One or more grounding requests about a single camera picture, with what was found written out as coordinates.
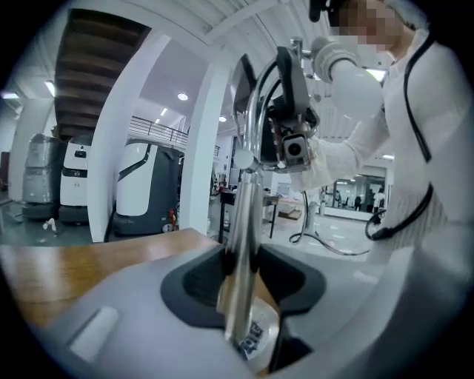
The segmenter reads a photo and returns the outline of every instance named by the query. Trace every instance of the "light bulb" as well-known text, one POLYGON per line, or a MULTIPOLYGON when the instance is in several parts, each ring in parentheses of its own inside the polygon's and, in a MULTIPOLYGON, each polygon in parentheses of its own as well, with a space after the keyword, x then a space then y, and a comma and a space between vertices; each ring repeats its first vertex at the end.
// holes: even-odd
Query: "light bulb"
POLYGON ((384 97, 380 83, 371 74, 345 59, 333 65, 331 76, 333 103, 338 110, 362 121, 377 115, 384 97))

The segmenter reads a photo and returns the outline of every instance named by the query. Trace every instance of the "person's arm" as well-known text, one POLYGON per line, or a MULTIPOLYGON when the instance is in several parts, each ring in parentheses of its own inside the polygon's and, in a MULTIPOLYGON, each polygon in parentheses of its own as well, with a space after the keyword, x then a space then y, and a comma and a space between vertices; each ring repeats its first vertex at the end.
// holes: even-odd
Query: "person's arm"
POLYGON ((389 136, 385 115, 381 111, 370 121, 358 123, 350 137, 341 143, 311 139, 315 158, 308 171, 290 174, 292 189, 308 191, 343 177, 353 177, 389 136))

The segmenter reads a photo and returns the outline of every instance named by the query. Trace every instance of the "railing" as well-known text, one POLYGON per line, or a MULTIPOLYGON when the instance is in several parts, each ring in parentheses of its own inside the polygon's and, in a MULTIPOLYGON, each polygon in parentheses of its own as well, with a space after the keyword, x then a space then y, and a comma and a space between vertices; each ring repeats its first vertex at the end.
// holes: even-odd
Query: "railing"
MULTIPOLYGON (((173 129, 171 127, 166 127, 161 124, 155 124, 154 122, 151 122, 150 120, 145 120, 144 118, 133 116, 132 120, 130 121, 129 130, 131 132, 142 133, 151 137, 163 139, 172 146, 187 146, 187 133, 180 132, 179 130, 173 129)), ((215 156, 218 156, 219 149, 219 146, 214 146, 215 156)))

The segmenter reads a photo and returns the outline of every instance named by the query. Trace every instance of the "table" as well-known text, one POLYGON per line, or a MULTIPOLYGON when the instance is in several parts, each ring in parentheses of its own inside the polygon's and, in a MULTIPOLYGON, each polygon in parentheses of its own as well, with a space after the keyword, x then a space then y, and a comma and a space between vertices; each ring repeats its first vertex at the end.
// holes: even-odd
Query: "table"
MULTIPOLYGON (((120 269, 216 244, 194 229, 184 229, 87 246, 0 246, 0 261, 25 319, 46 326, 77 298, 120 269)), ((278 311, 259 276, 256 294, 278 311)))
MULTIPOLYGON (((279 197, 276 195, 264 195, 264 207, 273 205, 272 219, 264 218, 262 220, 263 225, 272 224, 270 229, 270 238, 273 237, 273 227, 275 226, 276 207, 278 206, 279 197)), ((224 240, 224 232, 230 232, 230 228, 224 226, 224 215, 225 215, 225 204, 234 205, 236 202, 236 192, 223 191, 221 192, 221 220, 219 222, 219 237, 218 241, 222 244, 224 240)))

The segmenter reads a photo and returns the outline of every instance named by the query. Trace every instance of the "brown stairs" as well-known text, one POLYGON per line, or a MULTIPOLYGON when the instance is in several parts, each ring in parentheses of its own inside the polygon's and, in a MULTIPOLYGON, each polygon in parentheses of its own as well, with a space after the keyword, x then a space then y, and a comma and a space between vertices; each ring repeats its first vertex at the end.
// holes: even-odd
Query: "brown stairs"
POLYGON ((94 132, 110 90, 149 32, 149 27, 108 13, 70 11, 55 75, 62 139, 94 132))

